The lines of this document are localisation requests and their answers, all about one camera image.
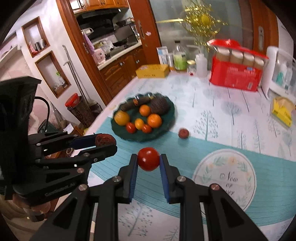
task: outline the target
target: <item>teal stripe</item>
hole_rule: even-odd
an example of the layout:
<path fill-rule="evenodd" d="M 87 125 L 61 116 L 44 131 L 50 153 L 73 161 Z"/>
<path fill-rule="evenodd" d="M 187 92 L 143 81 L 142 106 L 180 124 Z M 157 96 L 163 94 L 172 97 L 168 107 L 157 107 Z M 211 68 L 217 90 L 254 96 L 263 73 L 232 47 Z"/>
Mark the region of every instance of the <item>teal stripe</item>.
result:
<path fill-rule="evenodd" d="M 159 153 L 165 153 L 169 163 L 176 166 L 182 175 L 190 178 L 198 163 L 206 155 L 218 149 L 230 148 L 244 154 L 255 169 L 257 189 L 246 213 L 258 226 L 287 220 L 296 213 L 296 163 L 294 162 L 194 137 L 182 140 L 173 132 L 167 132 L 150 142 L 128 142 L 114 135 L 110 122 L 111 119 L 107 118 L 97 133 L 108 133 L 116 138 L 117 154 L 93 164 L 91 169 L 103 180 L 116 175 L 120 167 L 129 163 L 131 154 L 137 153 L 144 147 L 154 147 Z M 153 172 L 138 169 L 134 198 L 149 207 L 179 217 L 179 205 L 166 203 L 158 168 Z"/>

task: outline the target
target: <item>range hood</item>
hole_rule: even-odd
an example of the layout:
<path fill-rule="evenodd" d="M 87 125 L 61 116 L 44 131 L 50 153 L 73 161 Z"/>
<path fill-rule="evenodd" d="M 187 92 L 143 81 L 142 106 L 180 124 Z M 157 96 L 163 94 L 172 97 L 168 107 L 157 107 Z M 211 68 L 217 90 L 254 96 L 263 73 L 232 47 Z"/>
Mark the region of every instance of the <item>range hood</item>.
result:
<path fill-rule="evenodd" d="M 93 33 L 88 35 L 90 40 L 96 39 L 103 35 L 114 32 L 112 19 L 120 11 L 114 9 L 101 9 L 95 11 L 84 12 L 76 16 L 80 29 L 92 28 Z"/>

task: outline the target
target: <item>green bottle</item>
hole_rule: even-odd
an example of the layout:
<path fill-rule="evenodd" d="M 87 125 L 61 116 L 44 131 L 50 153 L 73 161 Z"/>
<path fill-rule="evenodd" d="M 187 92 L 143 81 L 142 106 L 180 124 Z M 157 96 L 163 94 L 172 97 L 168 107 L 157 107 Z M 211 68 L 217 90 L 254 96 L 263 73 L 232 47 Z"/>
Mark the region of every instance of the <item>green bottle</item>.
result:
<path fill-rule="evenodd" d="M 186 52 L 180 41 L 175 41 L 175 49 L 173 50 L 175 69 L 183 71 L 187 69 Z"/>

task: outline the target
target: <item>circular print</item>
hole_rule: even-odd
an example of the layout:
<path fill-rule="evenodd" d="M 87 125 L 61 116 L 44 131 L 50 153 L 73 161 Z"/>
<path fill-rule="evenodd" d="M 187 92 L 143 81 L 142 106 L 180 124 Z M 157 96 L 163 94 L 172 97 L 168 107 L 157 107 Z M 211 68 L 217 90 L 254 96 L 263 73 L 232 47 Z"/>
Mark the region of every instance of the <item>circular print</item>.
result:
<path fill-rule="evenodd" d="M 250 206 L 257 186 L 249 159 L 232 149 L 220 149 L 207 155 L 196 167 L 192 180 L 204 186 L 219 184 L 244 211 Z"/>

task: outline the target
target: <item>yellow box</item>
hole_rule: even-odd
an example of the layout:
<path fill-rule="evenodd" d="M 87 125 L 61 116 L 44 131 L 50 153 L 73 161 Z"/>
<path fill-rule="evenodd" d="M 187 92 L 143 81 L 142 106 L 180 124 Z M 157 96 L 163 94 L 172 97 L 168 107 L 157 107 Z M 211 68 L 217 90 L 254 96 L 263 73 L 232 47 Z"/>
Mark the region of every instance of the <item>yellow box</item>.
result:
<path fill-rule="evenodd" d="M 138 78 L 165 78 L 169 72 L 167 64 L 147 64 L 136 70 Z"/>
<path fill-rule="evenodd" d="M 279 103 L 276 99 L 273 100 L 271 106 L 271 113 L 275 115 L 278 119 L 280 119 L 285 125 L 291 127 L 292 125 L 292 118 L 289 111 L 286 109 L 285 106 L 280 107 Z"/>

